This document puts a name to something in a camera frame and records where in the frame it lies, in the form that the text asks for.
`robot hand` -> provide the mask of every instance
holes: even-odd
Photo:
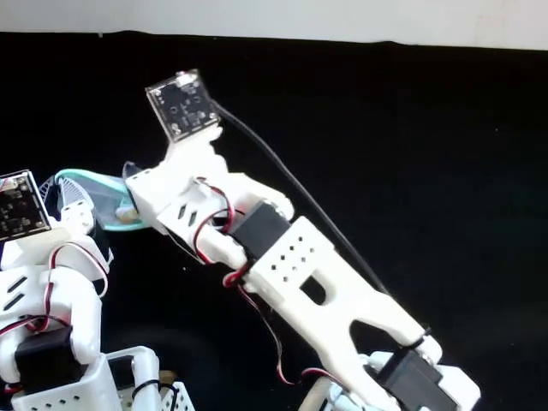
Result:
[[[234,269],[223,284],[239,283],[252,304],[249,293],[276,310],[356,409],[472,409],[478,386],[461,370],[438,365],[442,349],[427,330],[365,281],[308,219],[292,222],[285,195],[228,171],[211,146],[222,129],[197,72],[179,73],[147,95],[170,147],[162,163],[126,180],[143,222],[202,263]],[[323,301],[303,290],[309,281],[324,290]],[[382,360],[373,354],[364,367],[349,335],[355,320],[386,331],[402,348]]]

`circuit board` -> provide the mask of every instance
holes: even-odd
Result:
[[[179,73],[146,89],[170,141],[186,139],[219,121],[197,70]]]
[[[0,242],[17,240],[51,229],[33,174],[0,176]]]

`mounting hole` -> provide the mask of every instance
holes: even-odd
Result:
[[[313,302],[321,306],[325,303],[327,294],[322,284],[314,277],[309,277],[302,285],[301,291],[307,295]]]

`white wall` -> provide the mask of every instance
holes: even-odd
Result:
[[[548,49],[548,0],[0,0],[0,31]]]

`black cloth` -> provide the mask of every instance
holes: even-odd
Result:
[[[153,166],[166,139],[143,89],[198,68],[432,327],[445,362],[478,382],[478,410],[545,409],[548,54],[138,33],[4,33],[0,46],[2,173],[30,168],[43,181],[66,167]],[[215,146],[319,222],[244,136],[227,127]],[[218,364],[183,375],[198,410],[220,409],[211,397],[226,409],[297,408],[304,389],[276,380],[268,332],[220,287],[220,269],[201,269],[152,230],[110,241],[106,342],[150,326],[192,332],[185,356]],[[318,365],[272,317],[288,375]],[[393,348],[353,331],[361,350]]]

